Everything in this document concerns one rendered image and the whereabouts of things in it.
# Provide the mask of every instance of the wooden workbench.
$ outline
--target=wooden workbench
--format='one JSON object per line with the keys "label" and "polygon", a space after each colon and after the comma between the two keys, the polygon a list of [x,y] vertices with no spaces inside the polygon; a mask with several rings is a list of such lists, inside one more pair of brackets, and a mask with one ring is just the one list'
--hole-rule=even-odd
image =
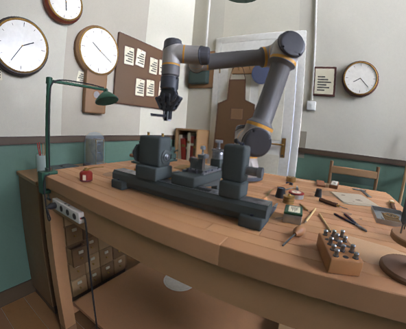
{"label": "wooden workbench", "polygon": [[[179,160],[173,166],[183,166]],[[323,328],[333,323],[339,328],[406,328],[406,286],[379,267],[385,254],[406,254],[393,242],[389,226],[377,224],[370,207],[347,206],[363,232],[333,215],[340,212],[318,202],[315,182],[297,179],[294,186],[305,192],[301,203],[316,213],[307,223],[307,233],[282,247],[294,225],[282,223],[284,204],[279,203],[269,223],[260,232],[239,227],[237,220],[185,206],[138,191],[111,187],[112,171],[133,169],[134,164],[114,162],[93,169],[93,181],[82,183],[82,168],[58,170],[47,178],[52,197],[59,197],[84,211],[89,233],[114,245],[129,256],[195,289],[292,328]],[[249,184],[248,195],[264,198],[285,177],[265,175]],[[323,196],[337,201],[328,188]],[[340,192],[360,193],[340,185]],[[368,191],[372,201],[387,207],[390,195]],[[359,277],[325,272],[315,246],[324,224],[346,230],[364,260]],[[53,284],[63,328],[72,328],[73,309],[69,277],[62,252],[62,219],[55,213],[46,223]]]}

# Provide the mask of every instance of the door handle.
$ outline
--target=door handle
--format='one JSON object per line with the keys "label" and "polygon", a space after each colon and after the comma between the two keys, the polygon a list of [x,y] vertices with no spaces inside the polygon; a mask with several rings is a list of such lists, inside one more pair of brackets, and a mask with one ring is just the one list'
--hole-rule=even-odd
{"label": "door handle", "polygon": [[280,157],[281,158],[285,158],[285,143],[286,143],[286,141],[287,141],[287,139],[283,138],[280,144],[272,143],[272,145],[280,146]]}

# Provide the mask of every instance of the power strip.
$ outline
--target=power strip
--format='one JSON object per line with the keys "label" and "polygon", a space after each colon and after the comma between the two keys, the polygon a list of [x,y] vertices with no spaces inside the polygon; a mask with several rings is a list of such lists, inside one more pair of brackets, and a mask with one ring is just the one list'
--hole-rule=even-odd
{"label": "power strip", "polygon": [[71,221],[76,222],[77,224],[84,224],[84,212],[82,212],[80,209],[71,206],[57,197],[52,198],[52,202],[56,203],[57,208],[55,210],[57,210],[61,215],[67,217]]}

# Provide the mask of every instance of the electrical socket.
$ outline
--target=electrical socket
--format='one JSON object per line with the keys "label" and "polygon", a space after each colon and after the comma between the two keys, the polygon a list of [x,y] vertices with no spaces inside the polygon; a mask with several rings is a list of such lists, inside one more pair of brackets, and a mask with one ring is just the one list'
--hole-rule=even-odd
{"label": "electrical socket", "polygon": [[315,101],[307,101],[307,111],[315,111]]}
{"label": "electrical socket", "polygon": [[67,217],[71,221],[76,222],[77,224],[84,224],[84,220],[82,219],[82,217],[84,217],[84,212],[82,212],[80,209],[71,206],[57,197],[53,197],[52,202],[56,203],[56,211],[58,211],[61,215]]}

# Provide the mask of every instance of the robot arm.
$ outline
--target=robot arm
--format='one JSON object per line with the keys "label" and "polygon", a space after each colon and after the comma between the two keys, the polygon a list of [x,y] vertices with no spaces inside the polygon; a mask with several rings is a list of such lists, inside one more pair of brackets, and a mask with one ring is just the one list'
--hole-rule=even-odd
{"label": "robot arm", "polygon": [[296,68],[297,58],[305,51],[302,37],[293,31],[284,32],[270,46],[257,50],[210,53],[208,47],[183,45],[169,38],[163,49],[160,96],[156,97],[163,114],[152,114],[171,120],[182,98],[178,95],[180,63],[189,64],[193,72],[227,69],[239,66],[269,66],[269,74],[253,117],[237,127],[235,138],[251,148],[250,156],[263,156],[272,146],[272,121],[290,71]]}

